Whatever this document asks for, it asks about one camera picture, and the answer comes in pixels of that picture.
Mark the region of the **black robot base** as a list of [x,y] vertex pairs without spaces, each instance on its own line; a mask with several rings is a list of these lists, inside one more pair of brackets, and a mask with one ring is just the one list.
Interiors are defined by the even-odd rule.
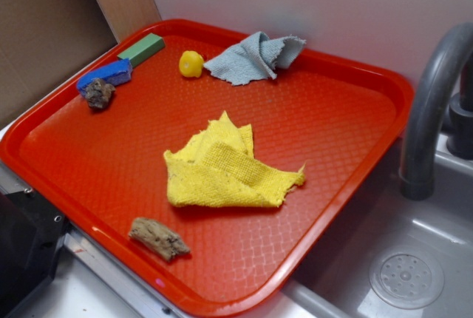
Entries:
[[13,317],[55,279],[68,225],[33,189],[1,195],[2,317]]

